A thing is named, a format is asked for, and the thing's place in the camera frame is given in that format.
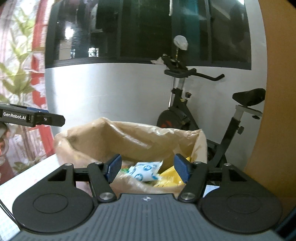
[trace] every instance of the wire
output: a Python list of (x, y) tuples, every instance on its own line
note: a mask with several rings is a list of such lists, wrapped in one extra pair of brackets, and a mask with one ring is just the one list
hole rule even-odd
[(1, 201), (1, 199), (0, 199), (0, 207), (5, 212), (5, 214), (18, 226), (18, 228), (21, 229), (19, 224), (17, 223), (16, 219), (14, 218), (12, 213), (9, 211), (9, 209), (4, 205), (4, 203)]

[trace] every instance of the white table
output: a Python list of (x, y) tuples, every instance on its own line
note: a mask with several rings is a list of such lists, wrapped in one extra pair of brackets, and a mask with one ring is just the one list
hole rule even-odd
[[(21, 193), (26, 191), (42, 178), (46, 177), (59, 166), (56, 155), (46, 158), (30, 169), (10, 179), (6, 183), (3, 183), (0, 186), (0, 199), (10, 212), (12, 212), (12, 204)], [(218, 187), (207, 185), (204, 196), (216, 188)], [(3, 241), (10, 240), (19, 231), (20, 230), (17, 225), (0, 208), (0, 237), (2, 237)]]

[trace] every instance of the floral curtain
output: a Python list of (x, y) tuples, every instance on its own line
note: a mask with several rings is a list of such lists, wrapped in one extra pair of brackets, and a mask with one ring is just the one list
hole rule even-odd
[[(0, 101), (47, 109), (44, 46), (53, 0), (9, 0), (0, 9)], [(0, 138), (0, 184), (54, 154), (50, 126), (13, 126)]]

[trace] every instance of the gray ribbed surface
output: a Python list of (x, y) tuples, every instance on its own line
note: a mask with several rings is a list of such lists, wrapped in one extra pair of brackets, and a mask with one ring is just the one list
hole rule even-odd
[(101, 204), (79, 228), (57, 235), (20, 232), (13, 241), (280, 241), (267, 231), (256, 235), (228, 233), (209, 224), (193, 204), (176, 201), (171, 194), (123, 194)]

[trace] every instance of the brown wall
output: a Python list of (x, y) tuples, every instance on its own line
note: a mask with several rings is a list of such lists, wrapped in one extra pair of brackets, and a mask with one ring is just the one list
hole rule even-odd
[(296, 205), (296, 8), (259, 0), (266, 32), (263, 118), (245, 172), (277, 195), (283, 216)]

